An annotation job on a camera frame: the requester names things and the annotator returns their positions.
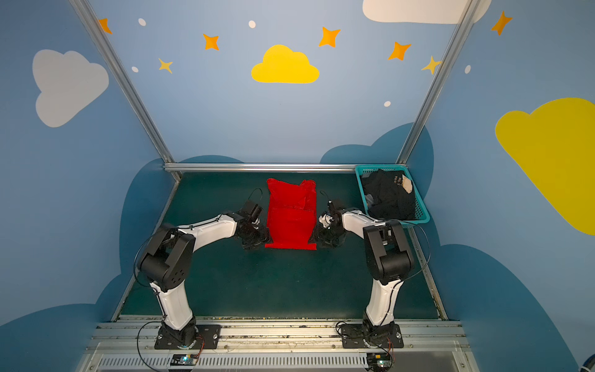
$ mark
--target orange star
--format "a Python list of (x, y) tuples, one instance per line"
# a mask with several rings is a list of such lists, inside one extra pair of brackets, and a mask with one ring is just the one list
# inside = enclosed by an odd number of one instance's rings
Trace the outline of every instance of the orange star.
[(398, 58), (401, 61), (403, 60), (403, 58), (405, 58), (405, 52), (407, 51), (407, 49), (411, 46), (411, 44), (409, 45), (401, 45), (397, 42), (394, 43), (394, 51), (393, 53), (390, 55), (389, 60), (392, 60), (394, 58)]
[(320, 40), (320, 44), (318, 46), (330, 45), (334, 48), (335, 38), (339, 34), (339, 31), (341, 30), (329, 31), (323, 27), (322, 40)]
[(99, 24), (101, 25), (101, 28), (102, 28), (102, 29), (103, 29), (105, 32), (107, 32), (107, 33), (111, 34), (111, 30), (110, 30), (110, 29), (109, 29), (109, 27), (108, 27), (108, 19), (107, 19), (107, 18), (105, 18), (105, 19), (102, 19), (102, 20), (99, 20)]
[(502, 34), (502, 30), (504, 29), (504, 26), (506, 26), (506, 24), (509, 23), (510, 21), (512, 21), (512, 18), (505, 16), (504, 12), (502, 12), (500, 19), (498, 20), (496, 25), (491, 28), (491, 30), (498, 31), (498, 36), (500, 36)]
[(216, 51), (219, 50), (219, 47), (217, 46), (217, 39), (219, 39), (219, 36), (210, 37), (205, 34), (202, 34), (202, 36), (204, 36), (205, 40), (206, 40), (205, 50), (207, 50), (207, 49), (214, 49)]

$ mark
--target metal rail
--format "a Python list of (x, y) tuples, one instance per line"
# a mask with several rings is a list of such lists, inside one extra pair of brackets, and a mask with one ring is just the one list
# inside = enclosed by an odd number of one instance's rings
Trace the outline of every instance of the metal rail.
[(169, 172), (353, 173), (356, 164), (165, 163)]
[(455, 32), (453, 33), (452, 37), (450, 38), (450, 42), (446, 47), (446, 51), (444, 52), (444, 56), (442, 57), (442, 63), (438, 69), (436, 75), (434, 75), (434, 79), (432, 80), (432, 84), (430, 85), (430, 89), (425, 96), (424, 103), (421, 105), (421, 109), (417, 114), (417, 118), (414, 121), (411, 130), (409, 131), (409, 135), (405, 139), (405, 143), (403, 144), (403, 148), (399, 153), (399, 157), (397, 158), (397, 164), (405, 164), (413, 151), (413, 147), (421, 134), (421, 130), (424, 128), (426, 121), (430, 117), (430, 113), (434, 108), (434, 104), (436, 100), (438, 100), (438, 96), (440, 95), (440, 91), (448, 78), (450, 71), (452, 70), (453, 65), (461, 49), (463, 48), (463, 44), (467, 40), (467, 36), (469, 35), (469, 31), (473, 26), (473, 16), (475, 15), (475, 10), (481, 0), (469, 0), (463, 13), (461, 15), (461, 19), (459, 23), (456, 25)]
[[(159, 156), (161, 156), (165, 162), (174, 162), (175, 160), (170, 153), (170, 150), (167, 148), (167, 145), (165, 144), (163, 137), (161, 137), (157, 126), (153, 122), (153, 119), (149, 115), (148, 110), (140, 99), (138, 92), (134, 88), (134, 85), (126, 73), (126, 69), (122, 65), (118, 54), (115, 52), (114, 47), (109, 42), (103, 29), (101, 29), (93, 8), (87, 0), (69, 1), (78, 14), (79, 19), (83, 23), (85, 29), (91, 36), (91, 39), (97, 46), (99, 53), (101, 53), (109, 69), (112, 71), (112, 74), (120, 85), (120, 88), (122, 88), (122, 91), (132, 106), (134, 113), (136, 113), (136, 116), (138, 116), (140, 123), (145, 128), (149, 138), (155, 145)], [(176, 172), (172, 172), (172, 175), (174, 178), (176, 178), (176, 180), (179, 180), (181, 176)]]

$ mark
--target plastic basket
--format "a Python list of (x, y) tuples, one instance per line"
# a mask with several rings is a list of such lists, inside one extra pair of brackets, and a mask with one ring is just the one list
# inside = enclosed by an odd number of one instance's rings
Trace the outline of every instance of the plastic basket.
[(407, 167), (405, 167), (404, 165), (400, 165), (400, 164), (366, 164), (366, 165), (357, 165), (355, 167), (355, 175), (358, 178), (359, 193), (362, 195), (362, 202), (364, 203), (365, 213), (368, 214), (368, 204), (366, 203), (366, 196), (364, 195), (364, 188), (362, 187), (361, 177), (362, 177), (362, 175), (364, 175), (366, 173), (372, 173), (379, 169), (382, 169), (384, 171), (402, 170), (403, 172), (405, 172), (405, 175), (407, 176), (407, 178), (410, 179), (411, 182), (413, 183), (413, 189), (415, 192), (415, 219), (408, 220), (408, 221), (401, 221), (401, 224), (403, 226), (411, 226), (411, 225), (417, 225), (417, 224), (429, 222), (430, 214), (428, 213), (428, 210), (425, 209), (424, 201), (421, 199), (421, 196), (419, 195), (419, 192), (417, 191), (417, 187), (415, 187), (413, 178), (411, 177), (411, 174), (409, 173), (409, 170), (407, 169)]

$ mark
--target red fabric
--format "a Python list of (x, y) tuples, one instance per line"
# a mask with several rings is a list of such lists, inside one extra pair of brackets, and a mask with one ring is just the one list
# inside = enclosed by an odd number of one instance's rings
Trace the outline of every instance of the red fabric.
[(305, 180), (292, 185), (270, 178), (267, 185), (271, 192), (267, 227), (273, 242), (265, 246), (315, 251), (316, 243), (308, 240), (316, 226), (316, 183)]

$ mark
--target blue wall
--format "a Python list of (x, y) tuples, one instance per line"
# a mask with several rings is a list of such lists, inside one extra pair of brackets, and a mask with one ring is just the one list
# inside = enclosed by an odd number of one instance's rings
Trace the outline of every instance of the blue wall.
[[(414, 121), (433, 77), (422, 69), (454, 30), (373, 21), (362, 0), (91, 3), (176, 161), (320, 162), (337, 146), (371, 146)], [(341, 30), (335, 48), (319, 46), (323, 27)], [(219, 50), (205, 50), (203, 34), (218, 36)], [(395, 42), (411, 44), (403, 60), (388, 60)], [(303, 52), (318, 80), (255, 81), (252, 67), (277, 44)]]
[[(513, 20), (499, 36), (491, 28), (502, 11)], [(430, 267), (483, 372), (575, 370), (595, 352), (595, 236), (564, 220), (494, 132), (510, 111), (566, 97), (595, 102), (593, 19), (592, 1), (494, 0), (427, 125), (434, 171), (425, 202), (437, 234)], [(565, 152), (556, 144), (553, 157)], [(552, 172), (565, 177), (563, 168)]]
[(115, 310), (173, 180), (110, 74), (64, 125), (38, 117), (38, 51), (107, 68), (67, 0), (0, 2), (0, 48), (0, 369), (70, 371)]

